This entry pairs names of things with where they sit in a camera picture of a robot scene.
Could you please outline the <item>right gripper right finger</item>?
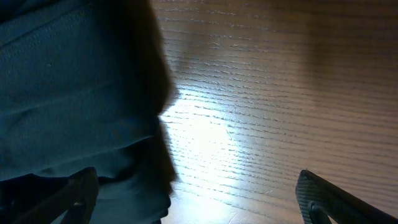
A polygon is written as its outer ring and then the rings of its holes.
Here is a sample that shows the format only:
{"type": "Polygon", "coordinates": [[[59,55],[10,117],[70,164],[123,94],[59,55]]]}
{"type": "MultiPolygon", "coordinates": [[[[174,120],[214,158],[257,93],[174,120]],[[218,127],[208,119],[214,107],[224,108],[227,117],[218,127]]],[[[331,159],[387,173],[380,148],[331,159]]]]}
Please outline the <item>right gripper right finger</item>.
{"type": "Polygon", "coordinates": [[[301,170],[295,194],[305,224],[397,224],[397,218],[309,170],[301,170]]]}

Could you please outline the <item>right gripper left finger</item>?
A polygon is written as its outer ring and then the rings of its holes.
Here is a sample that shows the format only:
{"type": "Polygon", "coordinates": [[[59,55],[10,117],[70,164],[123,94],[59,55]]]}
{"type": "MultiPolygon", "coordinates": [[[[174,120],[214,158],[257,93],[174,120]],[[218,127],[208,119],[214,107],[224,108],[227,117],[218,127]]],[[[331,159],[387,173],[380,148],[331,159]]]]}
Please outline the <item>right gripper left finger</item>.
{"type": "Polygon", "coordinates": [[[62,216],[62,224],[89,224],[96,205],[99,182],[87,167],[68,178],[64,188],[17,218],[12,224],[49,224],[62,216]]]}

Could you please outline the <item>black shorts red waistband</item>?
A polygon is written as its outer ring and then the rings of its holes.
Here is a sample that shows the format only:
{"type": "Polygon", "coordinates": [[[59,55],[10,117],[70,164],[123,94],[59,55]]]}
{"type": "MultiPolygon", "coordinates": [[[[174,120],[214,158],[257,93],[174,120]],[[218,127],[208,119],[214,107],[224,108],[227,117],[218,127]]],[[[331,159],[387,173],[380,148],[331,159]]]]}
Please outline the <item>black shorts red waistband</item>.
{"type": "Polygon", "coordinates": [[[96,171],[91,223],[160,223],[172,83],[149,1],[1,2],[1,222],[96,171]]]}

